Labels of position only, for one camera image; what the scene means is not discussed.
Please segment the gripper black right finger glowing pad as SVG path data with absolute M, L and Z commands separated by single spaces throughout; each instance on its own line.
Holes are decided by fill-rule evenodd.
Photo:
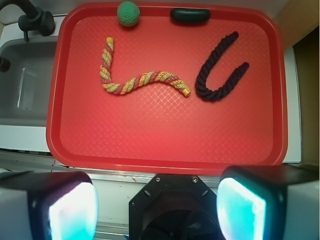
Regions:
M 320 238 L 318 166 L 229 166 L 216 194 L 218 222 L 226 240 Z

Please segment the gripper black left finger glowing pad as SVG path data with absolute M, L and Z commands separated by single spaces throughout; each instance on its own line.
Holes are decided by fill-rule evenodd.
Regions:
M 0 174 L 2 240 L 92 240 L 99 201 L 84 172 Z

